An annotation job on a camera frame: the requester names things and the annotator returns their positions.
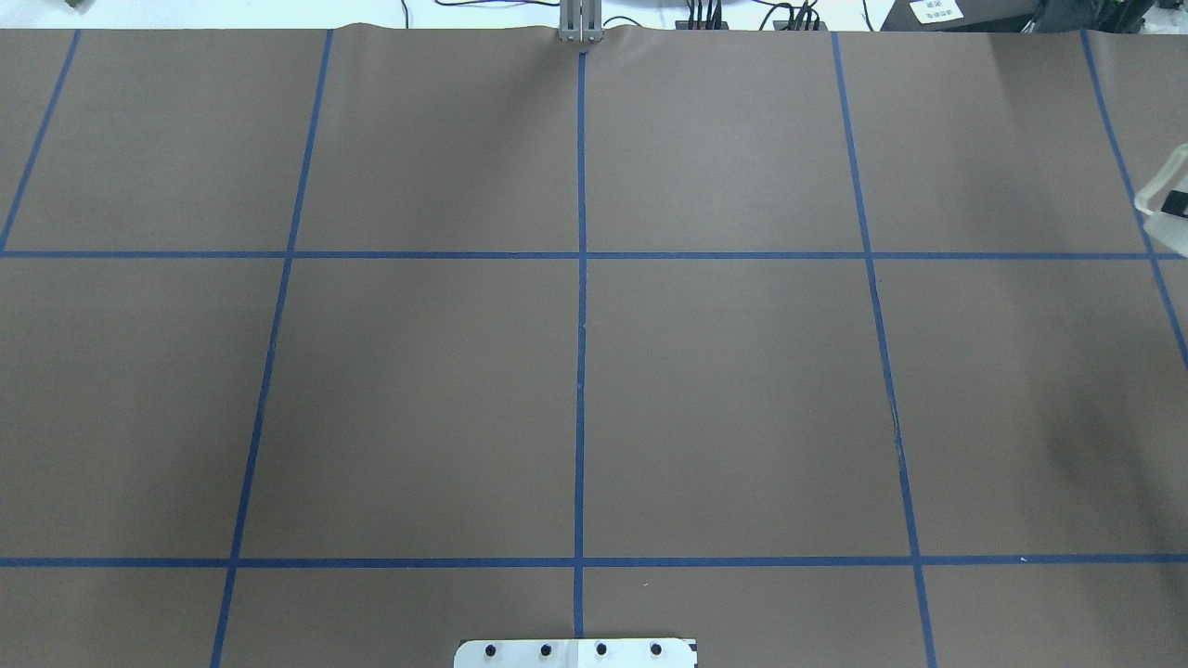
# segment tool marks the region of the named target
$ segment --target sticker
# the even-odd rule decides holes
[[[939,24],[965,18],[956,0],[916,0],[909,2],[908,6],[911,7],[916,19],[922,24]]]

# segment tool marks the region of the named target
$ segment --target white plastic object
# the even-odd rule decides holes
[[[1188,193],[1188,174],[1184,174],[1178,183],[1169,188],[1169,184],[1175,181],[1186,164],[1188,164],[1188,144],[1173,151],[1171,157],[1163,163],[1150,183],[1135,194],[1135,208],[1146,216],[1143,229],[1151,239],[1181,256],[1188,257],[1188,219],[1151,209],[1151,200],[1162,190]]]
[[[697,641],[583,638],[468,641],[454,668],[696,668]]]

